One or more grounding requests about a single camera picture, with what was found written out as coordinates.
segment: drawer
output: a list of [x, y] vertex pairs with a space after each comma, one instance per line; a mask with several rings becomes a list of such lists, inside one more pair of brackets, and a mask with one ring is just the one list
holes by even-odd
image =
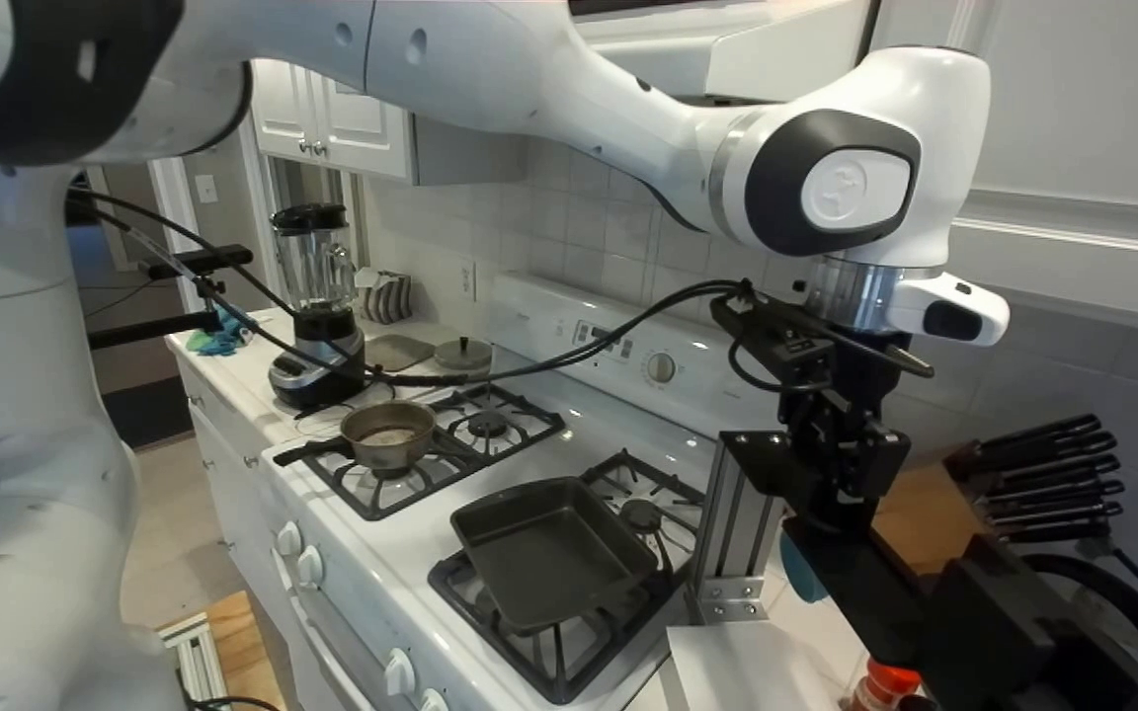
[[212, 423], [212, 431], [231, 442], [231, 450], [257, 467], [257, 456], [268, 448], [268, 439], [241, 414], [207, 377], [199, 377], [190, 364], [178, 364], [187, 403]]

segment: stove knob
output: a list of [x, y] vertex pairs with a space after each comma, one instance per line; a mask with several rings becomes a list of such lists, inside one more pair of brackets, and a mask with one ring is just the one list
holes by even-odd
[[449, 711], [449, 704], [445, 704], [443, 690], [427, 689], [427, 690], [418, 694], [418, 711]]
[[384, 665], [384, 690], [391, 700], [411, 694], [416, 690], [416, 665], [405, 647], [394, 647]]
[[283, 525], [277, 531], [277, 555], [289, 563], [289, 558], [302, 558], [302, 550], [303, 550], [302, 525], [295, 525], [295, 522], [283, 522]]
[[324, 586], [324, 555], [318, 546], [303, 546], [303, 555], [294, 565], [294, 586], [295, 588], [320, 588]]
[[680, 359], [667, 351], [656, 351], [656, 356], [650, 356], [643, 372], [654, 382], [673, 382], [680, 377]]

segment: knife handle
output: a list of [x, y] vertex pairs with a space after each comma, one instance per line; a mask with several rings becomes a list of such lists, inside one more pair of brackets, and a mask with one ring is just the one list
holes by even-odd
[[1097, 431], [1097, 427], [1101, 427], [1097, 414], [1078, 414], [1078, 419], [1058, 419], [1046, 427], [1014, 431], [1004, 439], [983, 439], [980, 450], [1004, 450], [1004, 448], [1030, 442], [1030, 439], [1083, 434], [1083, 431]]
[[1089, 459], [1113, 450], [1118, 439], [1105, 431], [1078, 434], [1078, 439], [1057, 439], [1057, 442], [1022, 442], [1012, 450], [980, 456], [980, 472], [1022, 472], [1022, 467], [1043, 467], [1043, 463], [1063, 463], [1063, 459]]
[[1004, 534], [1007, 543], [1078, 543], [1078, 539], [1112, 539], [1112, 522], [1074, 522], [1074, 525], [1043, 525]]
[[1067, 459], [1067, 463], [1046, 463], [1046, 467], [999, 472], [992, 477], [992, 485], [1014, 492], [1014, 485], [1028, 485], [1028, 484], [1057, 484], [1057, 477], [1083, 477], [1083, 473], [1097, 477], [1097, 473], [1112, 473], [1118, 467], [1121, 467], [1118, 456]]
[[997, 525], [999, 531], [1030, 531], [1030, 525], [1063, 525], [1063, 522], [1112, 522], [1121, 517], [1118, 504], [1097, 504], [1097, 506], [1063, 506], [1063, 511], [1021, 511], [1021, 513], [999, 513]]
[[1039, 484], [1021, 484], [1007, 492], [987, 492], [980, 496], [980, 504], [1022, 506], [1022, 504], [1046, 504], [1046, 497], [1113, 497], [1121, 492], [1126, 492], [1121, 477], [1078, 473], [1078, 477], [1039, 477]]
[[1105, 497], [1118, 497], [1126, 485], [1113, 477], [1113, 484], [1078, 484], [1078, 485], [1039, 485], [1039, 492], [1022, 492], [1022, 496], [1012, 496], [1012, 497], [983, 497], [983, 511], [992, 517], [1004, 517], [1004, 513], [1039, 513], [1039, 511], [1072, 511], [1072, 506], [1097, 506]]

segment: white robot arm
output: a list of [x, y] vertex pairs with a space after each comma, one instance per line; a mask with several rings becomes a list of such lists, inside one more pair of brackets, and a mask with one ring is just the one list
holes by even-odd
[[569, 141], [704, 232], [835, 259], [818, 297], [848, 332], [997, 344], [1007, 328], [997, 293], [935, 273], [992, 81], [931, 48], [876, 52], [785, 106], [710, 110], [590, 52], [567, 0], [0, 0], [0, 163], [207, 147], [241, 118], [253, 56], [455, 126]]
[[120, 629], [136, 477], [90, 389], [65, 193], [79, 163], [218, 141], [257, 56], [569, 141], [704, 232], [822, 255], [818, 309], [848, 332], [1007, 328], [999, 297], [935, 273], [987, 118], [971, 56], [876, 52], [785, 106], [710, 110], [592, 56], [567, 0], [0, 0], [0, 709], [178, 704]]

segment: frying pan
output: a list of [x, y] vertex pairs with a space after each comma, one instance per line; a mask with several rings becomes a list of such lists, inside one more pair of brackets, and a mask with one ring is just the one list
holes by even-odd
[[517, 635], [607, 609], [656, 575], [654, 550], [578, 477], [499, 492], [449, 525]]
[[435, 442], [435, 414], [418, 403], [394, 401], [353, 411], [341, 434], [370, 473], [409, 473]]

